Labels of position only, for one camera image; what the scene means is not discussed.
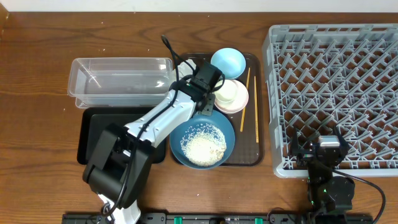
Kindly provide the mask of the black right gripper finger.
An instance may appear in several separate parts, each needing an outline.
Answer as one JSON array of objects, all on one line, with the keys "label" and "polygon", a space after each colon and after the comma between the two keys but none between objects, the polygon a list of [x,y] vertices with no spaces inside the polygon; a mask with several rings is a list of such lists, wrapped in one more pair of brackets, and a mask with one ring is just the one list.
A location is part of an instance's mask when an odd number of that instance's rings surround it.
[{"label": "black right gripper finger", "polygon": [[294,128],[294,134],[292,136],[292,140],[290,143],[290,152],[298,153],[299,152],[299,139],[298,139],[298,129]]},{"label": "black right gripper finger", "polygon": [[349,151],[349,144],[346,142],[346,140],[343,138],[343,136],[340,133],[339,127],[334,126],[333,127],[333,134],[337,136],[339,143],[340,143],[340,148],[341,152],[348,152]]}]

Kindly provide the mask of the cream white cup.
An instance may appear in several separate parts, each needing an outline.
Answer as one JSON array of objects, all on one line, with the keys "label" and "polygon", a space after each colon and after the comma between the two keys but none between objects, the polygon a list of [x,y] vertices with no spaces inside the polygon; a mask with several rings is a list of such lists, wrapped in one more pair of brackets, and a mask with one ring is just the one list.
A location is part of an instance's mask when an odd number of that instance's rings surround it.
[{"label": "cream white cup", "polygon": [[215,96],[216,96],[216,102],[219,105],[230,105],[236,95],[237,95],[237,90],[238,90],[238,86],[235,83],[234,80],[225,80],[222,81],[220,80],[217,84],[216,87],[219,87],[220,89],[215,91]]}]

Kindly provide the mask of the dark blue plate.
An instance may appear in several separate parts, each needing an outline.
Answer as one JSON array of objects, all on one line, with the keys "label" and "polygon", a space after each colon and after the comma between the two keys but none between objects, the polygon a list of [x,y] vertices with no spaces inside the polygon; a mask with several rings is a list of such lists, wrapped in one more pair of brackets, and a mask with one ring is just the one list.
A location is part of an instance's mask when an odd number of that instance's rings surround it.
[{"label": "dark blue plate", "polygon": [[234,128],[218,111],[211,116],[195,115],[170,134],[174,157],[193,169],[212,169],[224,163],[235,145]]}]

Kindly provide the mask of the rice pile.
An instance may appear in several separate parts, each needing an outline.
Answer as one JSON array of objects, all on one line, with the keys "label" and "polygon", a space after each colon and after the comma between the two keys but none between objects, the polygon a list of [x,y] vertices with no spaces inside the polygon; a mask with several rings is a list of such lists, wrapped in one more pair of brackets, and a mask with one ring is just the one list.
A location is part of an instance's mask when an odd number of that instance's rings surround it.
[{"label": "rice pile", "polygon": [[226,140],[222,131],[213,124],[200,123],[190,126],[180,140],[186,158],[200,167],[219,162],[226,151]]}]

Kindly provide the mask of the white napkin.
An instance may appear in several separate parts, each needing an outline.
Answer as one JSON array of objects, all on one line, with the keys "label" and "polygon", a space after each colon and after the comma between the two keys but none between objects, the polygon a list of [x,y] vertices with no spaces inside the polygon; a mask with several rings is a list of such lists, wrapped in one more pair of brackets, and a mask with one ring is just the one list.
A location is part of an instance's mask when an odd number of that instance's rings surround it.
[{"label": "white napkin", "polygon": [[[192,59],[188,59],[188,60],[186,60],[186,62],[189,63],[194,70],[197,68],[196,63]],[[187,75],[192,75],[192,74],[193,74],[192,69],[185,62],[182,62],[178,65],[178,79],[179,80]],[[171,83],[176,82],[177,81],[176,69],[174,69],[170,75],[171,75],[170,82]]]}]

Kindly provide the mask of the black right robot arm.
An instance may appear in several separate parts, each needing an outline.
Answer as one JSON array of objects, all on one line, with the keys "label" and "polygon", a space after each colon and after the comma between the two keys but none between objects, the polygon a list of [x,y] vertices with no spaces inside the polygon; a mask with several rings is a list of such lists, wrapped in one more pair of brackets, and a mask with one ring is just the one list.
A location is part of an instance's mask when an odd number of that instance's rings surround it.
[{"label": "black right robot arm", "polygon": [[345,176],[334,176],[334,167],[346,157],[349,144],[337,127],[333,134],[319,136],[308,148],[299,144],[295,130],[290,156],[296,157],[298,167],[308,171],[308,199],[312,209],[302,217],[302,223],[347,223],[345,211],[352,209],[354,181]]}]

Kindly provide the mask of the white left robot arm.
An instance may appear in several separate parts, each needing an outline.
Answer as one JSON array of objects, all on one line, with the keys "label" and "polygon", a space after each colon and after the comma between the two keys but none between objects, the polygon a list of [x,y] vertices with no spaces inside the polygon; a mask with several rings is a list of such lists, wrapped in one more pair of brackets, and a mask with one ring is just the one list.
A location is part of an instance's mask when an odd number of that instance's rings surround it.
[{"label": "white left robot arm", "polygon": [[208,96],[220,89],[225,75],[205,63],[192,75],[178,78],[167,96],[138,120],[110,124],[100,135],[83,171],[83,180],[103,201],[105,223],[137,223],[141,211],[137,198],[143,190],[156,147],[180,124],[207,104]]}]

